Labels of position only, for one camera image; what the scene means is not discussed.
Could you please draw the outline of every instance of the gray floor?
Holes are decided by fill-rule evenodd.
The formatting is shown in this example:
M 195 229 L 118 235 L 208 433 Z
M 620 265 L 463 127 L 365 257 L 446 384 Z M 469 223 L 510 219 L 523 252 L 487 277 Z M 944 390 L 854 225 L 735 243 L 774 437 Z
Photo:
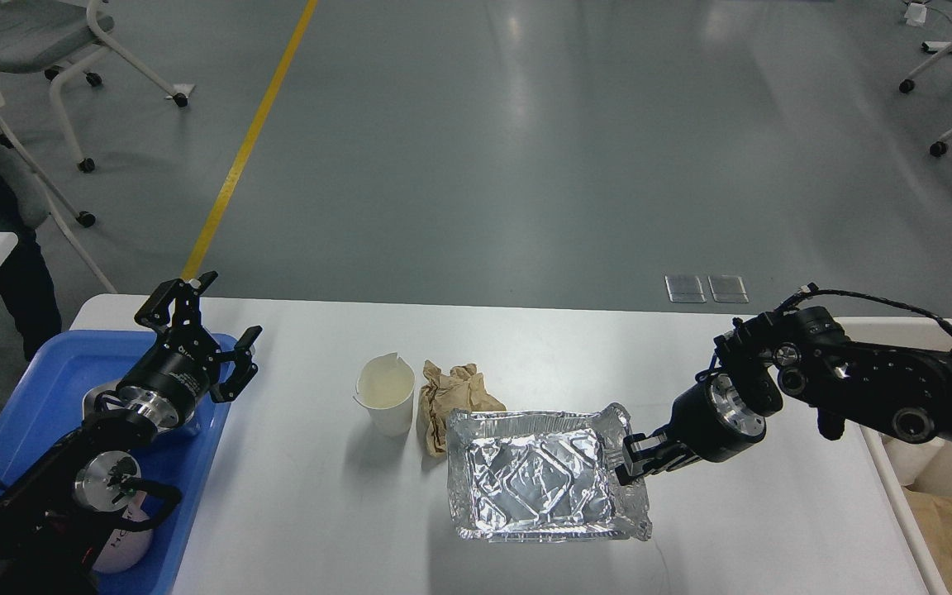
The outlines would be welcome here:
M 932 4 L 952 17 L 952 4 Z M 99 225 L 76 230 L 124 293 L 179 274 L 302 2 L 119 2 L 117 37 L 179 112 L 110 57 L 7 118 Z M 759 312 L 801 283 L 952 316 L 952 38 L 898 1 L 321 0 L 204 269 L 212 294 L 361 302 Z M 71 319 L 98 284 L 41 238 Z M 752 303 L 678 305 L 665 274 L 743 275 Z M 826 301 L 836 315 L 887 313 Z M 0 385 L 23 370 L 0 305 Z

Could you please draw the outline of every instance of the black cable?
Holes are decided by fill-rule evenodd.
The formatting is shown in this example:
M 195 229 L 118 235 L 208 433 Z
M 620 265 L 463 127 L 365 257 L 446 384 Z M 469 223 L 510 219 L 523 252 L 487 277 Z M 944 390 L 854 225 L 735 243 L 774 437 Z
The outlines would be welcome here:
M 842 289 L 820 289 L 813 283 L 806 286 L 800 293 L 791 295 L 787 300 L 781 302 L 777 308 L 774 308 L 774 312 L 782 315 L 782 313 L 788 312 L 788 310 L 796 310 L 796 305 L 799 302 L 805 302 L 809 298 L 814 298 L 816 295 L 842 295 L 844 298 L 858 298 L 859 300 L 866 300 L 870 302 L 876 302 L 877 304 L 883 304 L 885 306 L 891 306 L 892 308 L 898 308 L 902 310 L 909 310 L 909 312 L 918 313 L 923 317 L 929 317 L 936 324 L 940 325 L 942 331 L 945 331 L 945 334 L 951 336 L 952 338 L 952 324 L 949 324 L 948 321 L 942 319 L 941 316 L 936 315 L 934 312 L 929 312 L 929 310 L 919 308 L 917 306 L 911 306 L 909 304 L 903 304 L 903 302 L 896 302 L 894 300 L 888 300 L 884 297 L 875 297 L 875 295 L 868 295 L 865 293 L 857 293 L 857 291 L 844 291 Z

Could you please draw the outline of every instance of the gray chair seat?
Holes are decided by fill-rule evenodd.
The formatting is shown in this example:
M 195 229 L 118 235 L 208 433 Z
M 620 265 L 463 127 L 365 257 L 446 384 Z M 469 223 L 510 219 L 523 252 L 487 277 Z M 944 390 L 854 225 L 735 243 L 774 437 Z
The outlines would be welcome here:
M 98 24 L 112 31 L 112 17 L 99 14 Z M 40 72 L 90 45 L 86 8 L 55 0 L 12 0 L 0 7 L 0 70 Z

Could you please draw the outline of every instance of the paper cup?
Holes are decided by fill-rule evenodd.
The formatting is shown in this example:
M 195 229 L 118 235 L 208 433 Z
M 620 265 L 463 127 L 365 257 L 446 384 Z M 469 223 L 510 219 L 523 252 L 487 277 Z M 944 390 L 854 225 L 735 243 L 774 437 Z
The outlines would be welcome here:
M 413 421 L 413 369 L 399 354 L 373 358 L 355 384 L 355 402 L 385 436 L 401 436 Z

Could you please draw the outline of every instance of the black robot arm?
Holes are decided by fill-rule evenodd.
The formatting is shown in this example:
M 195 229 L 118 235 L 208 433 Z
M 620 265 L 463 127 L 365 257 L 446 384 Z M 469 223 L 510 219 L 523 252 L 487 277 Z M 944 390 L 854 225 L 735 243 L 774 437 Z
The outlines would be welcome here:
M 620 483 L 700 459 L 720 463 L 759 443 L 781 392 L 816 407 L 817 430 L 830 440 L 850 419 L 907 443 L 952 441 L 952 350 L 853 342 L 825 308 L 794 308 L 827 293 L 860 295 L 808 285 L 773 312 L 734 319 L 733 331 L 715 338 L 711 368 L 675 399 L 668 425 L 624 439 Z M 930 316 L 952 336 L 952 325 Z
M 5 489 L 0 595 L 96 594 L 91 568 L 109 535 L 155 528 L 182 500 L 174 486 L 142 478 L 128 451 L 185 422 L 205 393 L 231 402 L 255 376 L 252 344 L 260 327 L 224 351 L 201 325 L 200 295 L 215 277 L 211 272 L 156 288 L 135 316 L 156 339 L 118 382 L 116 409 L 84 418 Z M 223 362 L 234 362 L 234 372 L 220 382 Z M 125 519 L 124 509 L 140 493 L 158 498 L 158 511 L 144 521 Z

